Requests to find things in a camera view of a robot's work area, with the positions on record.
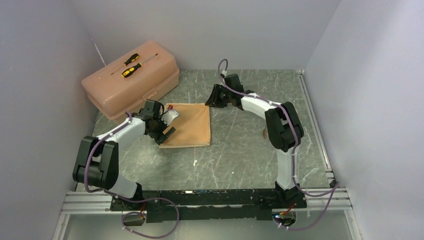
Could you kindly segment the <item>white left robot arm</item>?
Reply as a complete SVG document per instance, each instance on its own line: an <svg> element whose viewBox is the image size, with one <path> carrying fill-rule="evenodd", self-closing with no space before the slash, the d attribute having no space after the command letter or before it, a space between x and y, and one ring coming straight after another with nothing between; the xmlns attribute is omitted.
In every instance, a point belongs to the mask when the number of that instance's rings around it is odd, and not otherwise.
<svg viewBox="0 0 424 240"><path fill-rule="evenodd" d="M124 199L129 209L139 209L144 203L143 187L120 174L120 151L141 136L162 145L176 131L171 123L179 115L173 106L148 100L138 112L127 112L126 119L115 128L98 136L85 136L79 145L73 180L83 184L88 193L103 191Z"/></svg>

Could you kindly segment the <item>orange cloth napkin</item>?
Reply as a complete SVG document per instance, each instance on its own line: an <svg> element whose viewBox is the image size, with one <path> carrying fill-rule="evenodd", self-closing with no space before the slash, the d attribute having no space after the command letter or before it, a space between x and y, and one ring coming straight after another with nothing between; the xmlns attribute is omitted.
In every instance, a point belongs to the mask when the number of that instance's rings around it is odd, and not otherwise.
<svg viewBox="0 0 424 240"><path fill-rule="evenodd" d="M163 149L208 147L211 144L210 108L203 103L168 103L178 112L170 126L175 132L160 146Z"/></svg>

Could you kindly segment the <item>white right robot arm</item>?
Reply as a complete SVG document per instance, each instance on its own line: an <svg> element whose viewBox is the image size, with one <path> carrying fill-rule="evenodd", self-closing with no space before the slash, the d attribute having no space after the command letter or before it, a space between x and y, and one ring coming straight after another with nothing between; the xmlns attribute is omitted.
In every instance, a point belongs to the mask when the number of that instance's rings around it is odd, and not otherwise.
<svg viewBox="0 0 424 240"><path fill-rule="evenodd" d="M268 140L277 154L276 203L287 208L295 201L291 191L300 189L297 178L297 148L305 132L294 105L287 101L274 102L244 90L237 74L220 74L220 84L215 84L205 105L225 108L232 104L235 108L255 114L265 120Z"/></svg>

